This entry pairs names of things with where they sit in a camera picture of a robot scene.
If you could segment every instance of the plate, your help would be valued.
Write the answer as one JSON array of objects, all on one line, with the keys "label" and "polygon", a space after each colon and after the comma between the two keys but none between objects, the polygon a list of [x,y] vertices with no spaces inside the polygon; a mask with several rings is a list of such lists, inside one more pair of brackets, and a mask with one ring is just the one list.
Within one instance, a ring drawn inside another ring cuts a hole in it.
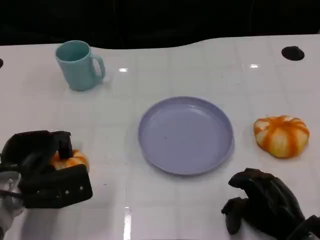
[{"label": "plate", "polygon": [[138,141],[144,157],[163,171],[197,175],[218,167],[232,154],[234,134],[220,108],[179,96],[158,102],[143,115]]}]

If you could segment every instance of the table surface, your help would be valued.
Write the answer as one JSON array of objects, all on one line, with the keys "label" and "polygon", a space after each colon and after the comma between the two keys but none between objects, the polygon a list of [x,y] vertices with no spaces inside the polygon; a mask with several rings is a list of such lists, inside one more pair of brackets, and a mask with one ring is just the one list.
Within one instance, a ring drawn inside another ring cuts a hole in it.
[{"label": "table surface", "polygon": [[[258,168],[281,178],[306,217],[320,215],[320,35],[218,38],[162,49],[92,48],[107,69],[89,91],[69,90],[55,59],[57,44],[0,46],[0,146],[14,133],[66,130],[89,158],[93,197],[60,210],[17,217],[6,240],[229,240],[221,208],[245,193],[233,174]],[[299,46],[301,61],[281,50]],[[137,141],[142,114],[170,96],[196,96],[225,111],[235,151],[197,177],[166,174],[146,163]],[[301,118],[310,141],[301,156],[278,160],[253,135],[257,118]],[[270,239],[246,224],[239,239]]]}]

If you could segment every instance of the small pumpkin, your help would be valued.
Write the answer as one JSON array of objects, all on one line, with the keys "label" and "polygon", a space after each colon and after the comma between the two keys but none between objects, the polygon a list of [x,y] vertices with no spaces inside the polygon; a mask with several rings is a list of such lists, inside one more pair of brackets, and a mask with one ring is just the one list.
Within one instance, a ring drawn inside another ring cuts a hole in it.
[{"label": "small pumpkin", "polygon": [[54,166],[56,170],[69,168],[78,164],[84,164],[89,172],[89,163],[86,156],[79,150],[75,149],[72,151],[72,157],[67,159],[60,159],[59,152],[51,158],[50,164]]},{"label": "small pumpkin", "polygon": [[298,156],[310,136],[304,122],[287,115],[260,118],[253,128],[257,144],[277,158]]}]

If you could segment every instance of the mug handle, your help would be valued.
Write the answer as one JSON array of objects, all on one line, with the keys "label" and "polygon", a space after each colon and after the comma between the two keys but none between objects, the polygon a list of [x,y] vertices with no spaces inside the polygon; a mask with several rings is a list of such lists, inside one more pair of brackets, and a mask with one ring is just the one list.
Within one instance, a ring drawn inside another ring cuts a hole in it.
[{"label": "mug handle", "polygon": [[98,63],[99,63],[100,70],[101,70],[101,76],[97,75],[97,73],[96,73],[95,75],[96,75],[96,79],[97,79],[99,82],[102,82],[102,80],[103,80],[104,77],[106,76],[106,69],[105,69],[104,61],[103,61],[103,59],[102,59],[100,56],[95,55],[95,54],[91,54],[91,58],[97,60]]}]

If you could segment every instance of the gripper holding pumpkin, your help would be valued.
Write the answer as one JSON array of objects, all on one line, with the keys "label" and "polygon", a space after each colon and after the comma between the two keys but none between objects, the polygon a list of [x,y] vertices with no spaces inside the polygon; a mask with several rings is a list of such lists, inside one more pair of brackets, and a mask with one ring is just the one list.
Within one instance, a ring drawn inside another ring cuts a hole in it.
[{"label": "gripper holding pumpkin", "polygon": [[68,160],[72,149],[66,131],[30,131],[13,135],[0,163],[0,239],[24,208],[59,209],[92,197],[87,162],[54,167],[59,156]]}]

